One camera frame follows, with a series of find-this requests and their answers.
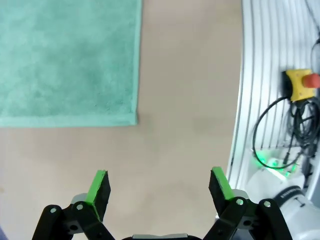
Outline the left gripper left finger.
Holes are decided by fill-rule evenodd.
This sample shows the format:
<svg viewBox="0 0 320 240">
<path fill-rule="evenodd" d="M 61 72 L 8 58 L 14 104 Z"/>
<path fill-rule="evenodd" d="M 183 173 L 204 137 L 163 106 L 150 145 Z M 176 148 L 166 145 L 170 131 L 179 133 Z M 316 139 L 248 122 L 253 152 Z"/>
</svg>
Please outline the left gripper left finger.
<svg viewBox="0 0 320 240">
<path fill-rule="evenodd" d="M 111 187 L 106 170 L 98 170 L 84 200 L 62 209 L 47 205 L 39 218 L 33 240 L 71 240 L 83 233 L 88 240 L 113 240 L 103 224 Z"/>
</svg>

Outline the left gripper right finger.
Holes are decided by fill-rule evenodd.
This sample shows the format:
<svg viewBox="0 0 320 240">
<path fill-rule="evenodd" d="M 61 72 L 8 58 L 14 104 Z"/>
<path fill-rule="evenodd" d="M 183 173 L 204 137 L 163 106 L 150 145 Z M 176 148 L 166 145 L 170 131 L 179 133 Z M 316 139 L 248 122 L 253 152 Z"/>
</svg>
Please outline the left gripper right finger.
<svg viewBox="0 0 320 240">
<path fill-rule="evenodd" d="M 267 198 L 254 203 L 236 196 L 221 167 L 211 169 L 208 188 L 218 220 L 205 235 L 205 240 L 230 240 L 237 230 L 248 231 L 254 240 L 292 239 L 276 202 Z"/>
</svg>

